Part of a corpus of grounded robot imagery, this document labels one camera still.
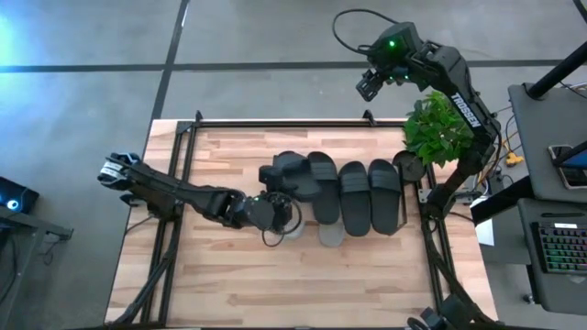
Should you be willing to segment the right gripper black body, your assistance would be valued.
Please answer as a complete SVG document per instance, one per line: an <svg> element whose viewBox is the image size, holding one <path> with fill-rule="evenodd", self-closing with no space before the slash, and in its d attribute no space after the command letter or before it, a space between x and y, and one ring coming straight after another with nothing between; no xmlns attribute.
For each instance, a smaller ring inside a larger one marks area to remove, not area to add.
<svg viewBox="0 0 587 330"><path fill-rule="evenodd" d="M423 48L413 22L394 24L371 44L371 68L385 77L416 85L424 85L425 80L416 70L412 57Z"/></svg>

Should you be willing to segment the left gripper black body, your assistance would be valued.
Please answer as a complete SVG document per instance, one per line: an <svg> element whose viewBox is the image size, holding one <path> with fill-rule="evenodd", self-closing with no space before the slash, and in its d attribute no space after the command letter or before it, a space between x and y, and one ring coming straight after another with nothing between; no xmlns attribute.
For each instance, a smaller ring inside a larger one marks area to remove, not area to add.
<svg viewBox="0 0 587 330"><path fill-rule="evenodd" d="M293 199L283 192L266 192L264 199L272 205L274 211L270 230L293 232Z"/></svg>

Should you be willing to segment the black rubber slide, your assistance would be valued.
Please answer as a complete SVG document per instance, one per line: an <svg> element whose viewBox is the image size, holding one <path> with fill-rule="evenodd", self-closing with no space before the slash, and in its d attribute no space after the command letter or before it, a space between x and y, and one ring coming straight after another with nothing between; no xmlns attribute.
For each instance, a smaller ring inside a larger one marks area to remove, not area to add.
<svg viewBox="0 0 587 330"><path fill-rule="evenodd" d="M306 156L287 150L273 157L272 166L279 173L275 184L278 192L303 203L311 202L321 193Z"/></svg>
<svg viewBox="0 0 587 330"><path fill-rule="evenodd" d="M321 151L310 152L307 157L313 177L320 187L320 194L312 202L315 220L320 225L333 225L340 215L337 166Z"/></svg>
<svg viewBox="0 0 587 330"><path fill-rule="evenodd" d="M391 236L398 230L402 196L400 176L392 163L374 159L368 169L371 196L371 224L382 235Z"/></svg>
<svg viewBox="0 0 587 330"><path fill-rule="evenodd" d="M371 198L367 171L359 161L345 164L338 174L340 208L346 232L364 237L371 230Z"/></svg>

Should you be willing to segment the green potted plant black pot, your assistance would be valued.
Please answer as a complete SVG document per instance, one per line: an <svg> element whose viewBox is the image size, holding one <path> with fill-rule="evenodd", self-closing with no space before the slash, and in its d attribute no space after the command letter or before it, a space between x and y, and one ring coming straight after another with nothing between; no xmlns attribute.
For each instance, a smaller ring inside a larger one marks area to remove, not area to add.
<svg viewBox="0 0 587 330"><path fill-rule="evenodd" d="M414 103L404 123L404 159L401 169L405 182L418 182L426 166L443 168L457 160L473 141L473 133L446 95L433 91Z"/></svg>

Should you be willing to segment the grey side desk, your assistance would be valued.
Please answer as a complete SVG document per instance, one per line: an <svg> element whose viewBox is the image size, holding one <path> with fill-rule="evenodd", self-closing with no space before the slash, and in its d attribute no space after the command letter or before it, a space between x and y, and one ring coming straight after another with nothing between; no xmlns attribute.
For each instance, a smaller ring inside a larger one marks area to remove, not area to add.
<svg viewBox="0 0 587 330"><path fill-rule="evenodd" d="M587 100L559 88L542 100L530 98L524 85L512 85L508 93L533 193L519 199L516 208L531 260L527 271L534 301L549 312L587 316L587 275L544 272L533 227L539 222L587 226L587 188L567 188L548 151L587 142Z"/></svg>

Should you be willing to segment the black diagonal pole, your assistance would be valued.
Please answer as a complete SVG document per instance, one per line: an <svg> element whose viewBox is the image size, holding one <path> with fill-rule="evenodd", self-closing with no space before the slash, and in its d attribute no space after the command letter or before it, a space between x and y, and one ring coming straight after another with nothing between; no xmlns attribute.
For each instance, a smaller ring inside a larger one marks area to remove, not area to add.
<svg viewBox="0 0 587 330"><path fill-rule="evenodd" d="M586 61L587 41L580 45L575 51L572 52L572 54L556 65L539 81L529 87L526 86L526 94L532 99L541 99L557 83L561 83L566 77L576 71Z"/></svg>

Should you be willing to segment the white paper sheet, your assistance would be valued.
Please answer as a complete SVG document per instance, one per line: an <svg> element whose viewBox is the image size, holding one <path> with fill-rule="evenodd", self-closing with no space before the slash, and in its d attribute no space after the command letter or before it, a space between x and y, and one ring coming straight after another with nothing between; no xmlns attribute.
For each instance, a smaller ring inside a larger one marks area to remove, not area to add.
<svg viewBox="0 0 587 330"><path fill-rule="evenodd" d="M480 245L493 247L494 231L493 231L493 220L492 218L487 219L475 226L476 237Z"/></svg>

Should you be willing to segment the black smartphone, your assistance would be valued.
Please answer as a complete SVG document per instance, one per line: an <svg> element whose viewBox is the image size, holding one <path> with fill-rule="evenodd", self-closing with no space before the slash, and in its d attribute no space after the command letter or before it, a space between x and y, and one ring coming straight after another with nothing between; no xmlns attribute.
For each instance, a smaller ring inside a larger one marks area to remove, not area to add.
<svg viewBox="0 0 587 330"><path fill-rule="evenodd" d="M553 161L553 152L550 150L552 146L548 147L548 153ZM553 164L555 169L558 171L563 185L567 189L587 189L587 170L575 169L575 168L561 168Z"/></svg>

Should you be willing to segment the backlit black keyboard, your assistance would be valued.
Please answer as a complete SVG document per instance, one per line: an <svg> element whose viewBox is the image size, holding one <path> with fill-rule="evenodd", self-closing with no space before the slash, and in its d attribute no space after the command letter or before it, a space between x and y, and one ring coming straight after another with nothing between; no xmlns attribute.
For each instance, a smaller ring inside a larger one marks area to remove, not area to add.
<svg viewBox="0 0 587 330"><path fill-rule="evenodd" d="M545 273L587 276L586 224L537 222L531 229Z"/></svg>

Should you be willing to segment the black metal stand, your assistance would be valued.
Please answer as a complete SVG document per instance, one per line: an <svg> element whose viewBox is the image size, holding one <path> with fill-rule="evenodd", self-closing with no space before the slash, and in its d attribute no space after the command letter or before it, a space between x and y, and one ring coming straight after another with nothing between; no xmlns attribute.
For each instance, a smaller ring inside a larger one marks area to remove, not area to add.
<svg viewBox="0 0 587 330"><path fill-rule="evenodd" d="M0 330L6 330L8 320L15 309L15 301L23 278L33 257L43 243L47 234L56 236L60 241L70 240L73 229L55 225L33 215L13 212L0 206L0 227L9 229L7 248L12 250L7 267L7 282L0 288Z"/></svg>

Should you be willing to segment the black device blue light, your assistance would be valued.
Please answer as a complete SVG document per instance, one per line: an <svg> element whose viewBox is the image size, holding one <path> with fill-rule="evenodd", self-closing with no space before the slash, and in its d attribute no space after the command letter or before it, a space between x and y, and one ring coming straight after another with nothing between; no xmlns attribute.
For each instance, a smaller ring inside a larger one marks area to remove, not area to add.
<svg viewBox="0 0 587 330"><path fill-rule="evenodd" d="M38 192L0 176L0 205L13 212L29 214L38 198Z"/></svg>

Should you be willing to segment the black table frame rails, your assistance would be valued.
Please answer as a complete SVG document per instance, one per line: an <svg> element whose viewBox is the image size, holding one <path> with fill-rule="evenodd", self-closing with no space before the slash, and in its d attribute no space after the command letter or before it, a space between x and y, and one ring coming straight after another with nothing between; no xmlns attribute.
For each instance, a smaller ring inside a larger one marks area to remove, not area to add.
<svg viewBox="0 0 587 330"><path fill-rule="evenodd" d="M157 171L193 185L267 193L259 167L287 150L321 151L340 168L390 160L402 148L400 119L157 120L145 154ZM272 330L392 328L451 294L470 304L476 325L496 316L469 211L434 224L417 190L447 170L403 183L406 223L392 236L345 234L339 247L318 240L310 203L293 199L302 236L211 222L178 202L164 216L139 199L124 229L106 330Z"/></svg>

